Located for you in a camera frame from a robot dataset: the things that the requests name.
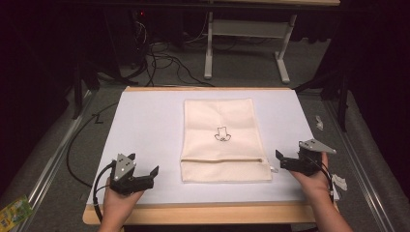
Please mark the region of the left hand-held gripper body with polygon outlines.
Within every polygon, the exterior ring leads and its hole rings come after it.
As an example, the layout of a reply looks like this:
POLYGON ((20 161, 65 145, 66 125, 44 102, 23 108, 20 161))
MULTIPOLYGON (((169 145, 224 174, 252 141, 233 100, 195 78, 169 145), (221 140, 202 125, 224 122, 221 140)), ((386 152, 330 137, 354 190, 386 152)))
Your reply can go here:
POLYGON ((119 154, 110 174, 109 187, 122 195, 143 191, 151 187, 151 176, 134 177, 136 163, 135 154, 125 156, 119 154))

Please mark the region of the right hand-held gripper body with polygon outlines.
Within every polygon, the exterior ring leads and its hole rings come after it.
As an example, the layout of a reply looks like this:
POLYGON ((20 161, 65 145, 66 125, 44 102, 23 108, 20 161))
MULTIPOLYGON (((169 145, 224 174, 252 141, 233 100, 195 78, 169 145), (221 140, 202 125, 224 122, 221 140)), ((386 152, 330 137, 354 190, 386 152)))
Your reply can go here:
POLYGON ((296 159, 285 158, 284 168, 311 176, 322 169, 322 153, 335 154, 336 152, 336 149, 316 139, 300 141, 298 157, 296 159))

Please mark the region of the person's right hand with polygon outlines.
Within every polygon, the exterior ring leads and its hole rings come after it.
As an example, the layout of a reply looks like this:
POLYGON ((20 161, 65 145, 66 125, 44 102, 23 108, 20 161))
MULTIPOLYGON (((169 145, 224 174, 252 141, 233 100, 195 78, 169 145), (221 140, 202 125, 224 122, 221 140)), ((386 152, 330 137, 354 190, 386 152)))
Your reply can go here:
POLYGON ((302 190, 306 197, 312 202, 314 199, 329 199, 329 172, 328 157, 325 152, 321 153, 322 166, 317 173, 306 176, 300 172, 291 171, 291 175, 301 184, 302 190))

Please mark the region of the person's left hand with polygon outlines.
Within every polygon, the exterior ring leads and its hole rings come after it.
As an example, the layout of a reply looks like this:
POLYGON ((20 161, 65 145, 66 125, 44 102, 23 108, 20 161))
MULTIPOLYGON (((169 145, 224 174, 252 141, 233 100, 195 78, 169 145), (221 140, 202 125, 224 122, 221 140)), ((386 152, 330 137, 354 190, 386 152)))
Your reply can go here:
POLYGON ((104 193, 102 222, 100 227, 123 227, 142 195, 143 191, 139 191, 125 196, 115 192, 111 188, 107 188, 104 193))

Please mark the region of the crumpled white tape scrap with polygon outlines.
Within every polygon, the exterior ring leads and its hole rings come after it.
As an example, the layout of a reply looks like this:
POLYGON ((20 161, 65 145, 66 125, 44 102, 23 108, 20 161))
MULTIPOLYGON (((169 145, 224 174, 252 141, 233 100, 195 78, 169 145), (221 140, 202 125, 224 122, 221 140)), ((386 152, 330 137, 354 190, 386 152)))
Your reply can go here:
POLYGON ((337 174, 333 174, 332 181, 336 186, 338 186, 342 190, 347 190, 347 183, 344 178, 339 177, 337 174))

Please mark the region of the white table cover sheet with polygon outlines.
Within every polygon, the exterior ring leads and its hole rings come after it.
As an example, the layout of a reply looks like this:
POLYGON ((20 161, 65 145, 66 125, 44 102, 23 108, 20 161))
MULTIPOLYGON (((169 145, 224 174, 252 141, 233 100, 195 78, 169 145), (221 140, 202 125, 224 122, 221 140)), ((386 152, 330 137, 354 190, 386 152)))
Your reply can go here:
POLYGON ((275 151, 295 157, 298 143, 313 138, 297 95, 289 89, 126 90, 121 95, 99 168, 119 154, 136 154, 135 174, 159 170, 154 187, 141 205, 303 202, 300 184, 279 169, 270 182, 189 184, 182 181, 184 101, 190 99, 251 99, 269 163, 279 168, 275 151))

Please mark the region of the cream cloth zipper bag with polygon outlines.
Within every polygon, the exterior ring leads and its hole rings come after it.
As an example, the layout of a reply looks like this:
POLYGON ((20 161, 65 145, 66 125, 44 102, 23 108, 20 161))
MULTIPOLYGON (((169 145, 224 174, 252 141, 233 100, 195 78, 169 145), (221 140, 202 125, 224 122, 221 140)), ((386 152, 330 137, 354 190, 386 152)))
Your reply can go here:
POLYGON ((186 100, 180 159, 186 183, 250 183, 272 179, 253 101, 186 100))

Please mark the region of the black metal stand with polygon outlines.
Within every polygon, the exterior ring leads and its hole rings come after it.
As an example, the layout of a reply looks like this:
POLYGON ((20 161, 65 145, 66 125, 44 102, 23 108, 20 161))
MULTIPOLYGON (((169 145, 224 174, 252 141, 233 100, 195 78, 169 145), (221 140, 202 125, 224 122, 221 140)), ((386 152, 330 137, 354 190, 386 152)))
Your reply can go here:
POLYGON ((74 114, 73 118, 77 119, 83 108, 82 84, 85 84, 88 90, 98 91, 100 83, 97 78, 97 72, 90 62, 78 61, 74 67, 73 73, 73 97, 74 97, 74 114))
POLYGON ((337 123, 339 127, 346 131, 345 117, 347 109, 349 76, 344 71, 331 71, 316 76, 314 79, 305 82, 294 88, 296 93, 301 93, 307 89, 322 86, 320 97, 322 100, 330 101, 338 99, 337 102, 337 123))

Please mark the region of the green yellow packet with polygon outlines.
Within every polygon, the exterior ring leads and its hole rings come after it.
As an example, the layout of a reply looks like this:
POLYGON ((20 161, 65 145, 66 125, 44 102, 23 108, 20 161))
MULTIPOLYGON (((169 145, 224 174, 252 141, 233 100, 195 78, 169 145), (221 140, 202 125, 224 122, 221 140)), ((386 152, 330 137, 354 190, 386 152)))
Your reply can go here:
POLYGON ((18 197, 0 211, 0 232, 10 232, 32 214, 33 209, 27 196, 18 197))

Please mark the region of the black computer tower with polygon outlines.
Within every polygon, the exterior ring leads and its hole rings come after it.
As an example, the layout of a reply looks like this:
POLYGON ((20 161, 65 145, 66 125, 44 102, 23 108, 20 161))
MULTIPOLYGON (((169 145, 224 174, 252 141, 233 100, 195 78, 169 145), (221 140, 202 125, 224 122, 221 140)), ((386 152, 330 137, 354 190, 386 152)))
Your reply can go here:
POLYGON ((149 32, 146 27, 146 15, 142 10, 129 10, 134 42, 135 64, 142 65, 149 48, 149 32))

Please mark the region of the silver floor rail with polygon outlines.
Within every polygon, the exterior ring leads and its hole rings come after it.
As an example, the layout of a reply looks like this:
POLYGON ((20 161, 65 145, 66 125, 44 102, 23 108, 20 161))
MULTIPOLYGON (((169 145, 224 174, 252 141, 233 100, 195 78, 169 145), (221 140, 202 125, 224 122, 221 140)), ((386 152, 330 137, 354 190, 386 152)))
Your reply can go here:
POLYGON ((364 195, 366 203, 371 210, 378 228, 381 232, 395 232, 395 229, 381 202, 379 194, 377 193, 373 184, 370 182, 370 179, 368 178, 365 169, 359 160, 358 154, 356 153, 351 140, 338 122, 336 108, 330 101, 324 101, 323 104, 330 114, 331 120, 341 138, 344 149, 347 152, 348 162, 353 169, 353 173, 360 186, 361 192, 364 195))
POLYGON ((33 212, 11 232, 28 231, 63 162, 68 144, 96 94, 96 91, 87 90, 81 95, 82 108, 78 115, 75 115, 74 93, 69 93, 70 106, 45 133, 28 160, 18 171, 15 177, 16 184, 12 184, 8 191, 10 193, 26 193, 33 212))

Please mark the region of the white metal desk frame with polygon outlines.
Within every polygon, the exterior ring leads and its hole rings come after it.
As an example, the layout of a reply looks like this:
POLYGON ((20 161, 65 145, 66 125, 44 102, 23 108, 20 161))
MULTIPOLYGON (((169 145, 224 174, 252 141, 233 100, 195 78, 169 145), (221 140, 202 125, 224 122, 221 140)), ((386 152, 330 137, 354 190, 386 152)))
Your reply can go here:
POLYGON ((274 52, 281 82, 288 84, 290 77, 284 63, 284 54, 288 47, 297 16, 291 15, 285 22, 248 21, 233 19, 214 19, 208 13, 207 49, 205 54, 204 78, 213 76, 213 37, 251 37, 263 39, 281 39, 281 49, 274 52))

